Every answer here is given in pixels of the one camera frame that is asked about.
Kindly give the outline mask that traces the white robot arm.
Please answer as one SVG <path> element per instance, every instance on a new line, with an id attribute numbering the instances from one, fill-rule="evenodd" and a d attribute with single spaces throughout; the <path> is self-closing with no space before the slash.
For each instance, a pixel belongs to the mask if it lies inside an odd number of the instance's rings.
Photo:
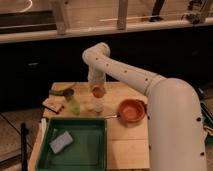
<path id="1" fill-rule="evenodd" d="M 91 84 L 110 75 L 147 97 L 150 171 L 207 171 L 201 105 L 189 83 L 116 61 L 103 42 L 82 58 Z"/>

